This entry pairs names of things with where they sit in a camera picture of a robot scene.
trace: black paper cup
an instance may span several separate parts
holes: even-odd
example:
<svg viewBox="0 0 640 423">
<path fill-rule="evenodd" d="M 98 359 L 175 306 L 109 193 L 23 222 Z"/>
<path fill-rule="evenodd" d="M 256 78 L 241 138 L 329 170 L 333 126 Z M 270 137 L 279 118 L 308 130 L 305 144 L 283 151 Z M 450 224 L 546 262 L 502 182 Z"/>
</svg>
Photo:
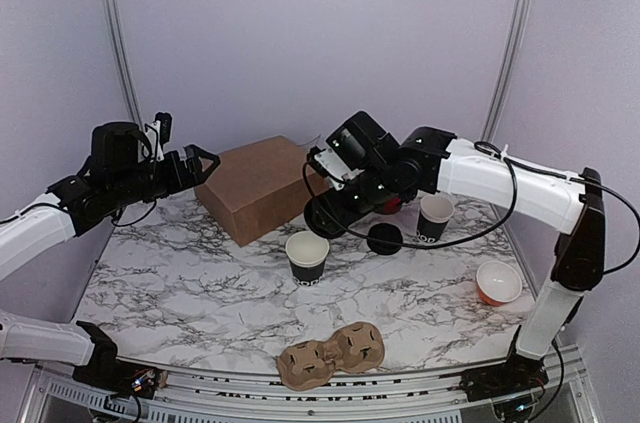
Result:
<svg viewBox="0 0 640 423">
<path fill-rule="evenodd" d="M 416 235 L 425 243 L 440 239 L 447 223 L 453 216 L 455 206 L 444 196 L 425 195 L 420 200 L 420 216 Z"/>
<path fill-rule="evenodd" d="M 301 231 L 289 237 L 285 250 L 293 280 L 300 286 L 317 285 L 329 254 L 329 241 L 311 231 Z"/>
</svg>

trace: brown cardboard box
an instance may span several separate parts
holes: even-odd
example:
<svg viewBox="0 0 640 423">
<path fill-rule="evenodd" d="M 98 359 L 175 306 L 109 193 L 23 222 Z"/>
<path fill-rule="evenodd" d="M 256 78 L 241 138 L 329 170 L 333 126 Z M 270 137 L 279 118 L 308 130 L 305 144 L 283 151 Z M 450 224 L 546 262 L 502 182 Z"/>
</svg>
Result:
<svg viewBox="0 0 640 423">
<path fill-rule="evenodd" d="M 302 180 L 305 157 L 284 136 L 225 151 L 196 196 L 239 246 L 247 245 L 304 210 L 310 198 Z M 307 174 L 316 194 L 327 189 L 311 168 Z"/>
</svg>

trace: black cup lid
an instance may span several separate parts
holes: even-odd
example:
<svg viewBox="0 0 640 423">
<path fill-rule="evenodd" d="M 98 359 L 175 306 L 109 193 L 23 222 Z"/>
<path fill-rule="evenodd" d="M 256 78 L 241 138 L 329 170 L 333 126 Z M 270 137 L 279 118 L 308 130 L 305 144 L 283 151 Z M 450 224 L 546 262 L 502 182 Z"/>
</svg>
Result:
<svg viewBox="0 0 640 423">
<path fill-rule="evenodd" d="M 379 243 L 377 241 L 367 240 L 367 245 L 371 251 L 379 255 L 393 255 L 400 250 L 402 244 L 402 233 L 395 225 L 389 223 L 378 223 L 369 229 L 368 236 L 378 240 L 388 241 L 389 243 Z"/>
</svg>

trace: table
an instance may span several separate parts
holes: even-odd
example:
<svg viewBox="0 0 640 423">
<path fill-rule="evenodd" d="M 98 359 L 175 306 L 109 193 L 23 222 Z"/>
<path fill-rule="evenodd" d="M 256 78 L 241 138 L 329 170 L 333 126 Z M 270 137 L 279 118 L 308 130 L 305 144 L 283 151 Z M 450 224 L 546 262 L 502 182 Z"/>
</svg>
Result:
<svg viewBox="0 0 640 423">
<path fill-rule="evenodd" d="M 415 200 L 394 217 L 370 215 L 353 228 L 366 233 L 374 222 L 396 218 L 408 230 L 417 207 Z M 134 205 L 121 223 L 145 211 Z M 460 197 L 443 240 L 476 233 L 494 219 L 489 205 Z M 369 321 L 386 345 L 379 371 L 402 372 L 506 356 L 533 306 L 526 283 L 518 300 L 500 308 L 477 296 L 474 276 L 484 261 L 497 259 L 521 273 L 501 230 L 451 248 L 392 256 L 343 236 L 331 241 L 320 283 L 298 287 L 284 243 L 305 228 L 300 216 L 239 248 L 192 192 L 160 200 L 144 221 L 114 231 L 76 319 L 98 324 L 121 357 L 269 374 L 286 346 Z"/>
</svg>

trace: lavender wall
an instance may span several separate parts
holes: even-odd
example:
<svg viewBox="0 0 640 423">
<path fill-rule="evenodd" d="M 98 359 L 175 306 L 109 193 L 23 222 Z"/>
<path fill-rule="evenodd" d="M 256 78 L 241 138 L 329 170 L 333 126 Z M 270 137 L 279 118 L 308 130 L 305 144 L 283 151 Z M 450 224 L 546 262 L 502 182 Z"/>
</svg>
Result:
<svg viewBox="0 0 640 423">
<path fill-rule="evenodd" d="M 0 0 L 0 215 L 74 173 L 94 126 L 126 119 L 101 0 Z M 0 283 L 0 307 L 68 321 L 108 226 Z M 0 421 L 12 422 L 29 367 L 0 363 Z"/>
<path fill-rule="evenodd" d="M 496 141 L 540 163 L 598 169 L 640 206 L 640 0 L 533 0 Z M 628 212 L 606 201 L 607 263 L 637 238 Z M 553 232 L 512 223 L 538 282 L 553 261 Z M 637 421 L 640 399 L 640 262 L 605 278 L 585 300 L 569 337 L 582 348 L 607 422 Z"/>
<path fill-rule="evenodd" d="M 481 134 L 514 0 L 118 0 L 140 106 L 220 151 L 325 137 L 360 108 L 404 138 Z"/>
</svg>

